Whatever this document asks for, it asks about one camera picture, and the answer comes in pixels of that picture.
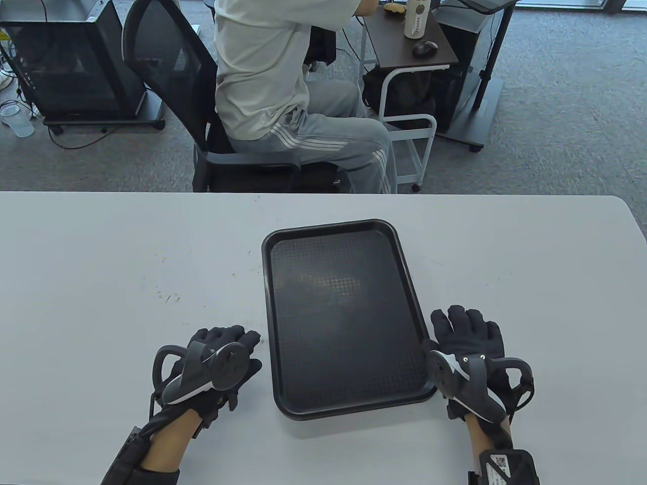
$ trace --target plastic serving tray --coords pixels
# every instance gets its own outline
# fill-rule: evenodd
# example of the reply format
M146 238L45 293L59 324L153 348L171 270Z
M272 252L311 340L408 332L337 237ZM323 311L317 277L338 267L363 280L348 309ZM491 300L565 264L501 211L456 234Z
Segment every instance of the plastic serving tray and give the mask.
M280 230L263 242L274 400L307 420L429 399L424 319L392 225Z

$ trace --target water bottle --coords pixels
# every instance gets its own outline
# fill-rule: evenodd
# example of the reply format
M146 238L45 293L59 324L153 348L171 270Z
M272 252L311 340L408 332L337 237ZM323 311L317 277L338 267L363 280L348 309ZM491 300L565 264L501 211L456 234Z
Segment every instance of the water bottle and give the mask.
M431 0L407 0L404 16L404 36L410 39L420 39L427 26Z

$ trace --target white shirt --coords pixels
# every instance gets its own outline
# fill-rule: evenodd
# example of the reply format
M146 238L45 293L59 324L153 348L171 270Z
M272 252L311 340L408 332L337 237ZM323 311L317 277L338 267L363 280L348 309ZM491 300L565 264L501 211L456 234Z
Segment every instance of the white shirt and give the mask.
M215 105L227 135L258 140L279 117L306 109L302 65L310 26L344 27L360 0L216 0Z

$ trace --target hand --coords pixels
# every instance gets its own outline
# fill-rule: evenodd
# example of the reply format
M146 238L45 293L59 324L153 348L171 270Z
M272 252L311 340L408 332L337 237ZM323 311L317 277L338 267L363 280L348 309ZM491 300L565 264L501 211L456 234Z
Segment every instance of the hand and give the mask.
M227 343L235 342L243 344L249 353L252 354L254 347L260 342L261 336L258 332L251 330L250 332L245 332L245 329L240 325L234 325L233 327L219 328L214 327L211 330L201 329L198 330L189 343L193 341L198 341L206 344L212 349L219 349ZM169 380L180 375L182 368L184 367L184 359L180 359L173 365L171 373L169 375ZM238 405L238 390L241 386L249 381L251 377L261 370L262 364L258 359L251 359L249 370L245 377L233 388L228 389L227 391L216 391L215 389L210 389L203 393L196 394L190 399L183 401L179 404L166 407L181 407L185 410L193 409L198 413L202 418L202 424L198 428L199 432L202 428L208 428L210 424L218 417L218 410L222 408L225 404L229 403L229 410L233 411Z
M493 321L486 323L479 310L465 311L460 305L452 305L447 316L442 310L434 310L432 325L438 342L424 341L425 352L439 350L456 356L484 354L490 359L505 357L499 326Z
M460 305L452 305L447 310L447 316L442 310L432 312L433 333L438 342L427 339L422 343L422 350L428 354L439 350L443 354L460 356L482 354L487 358L505 357L503 338L499 326L486 322L479 310L467 310ZM494 371L488 376L488 387L492 389L506 407L514 409L516 402L510 388L510 380L505 371ZM450 400L447 411L451 419L465 419L468 411L456 401Z

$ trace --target clear cup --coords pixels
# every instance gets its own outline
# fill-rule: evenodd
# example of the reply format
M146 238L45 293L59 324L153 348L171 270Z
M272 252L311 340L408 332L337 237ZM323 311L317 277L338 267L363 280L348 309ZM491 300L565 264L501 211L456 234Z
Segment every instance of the clear cup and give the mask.
M29 114L19 104L10 104L0 111L3 121L8 124L16 136L24 138L34 132L34 125L29 120Z

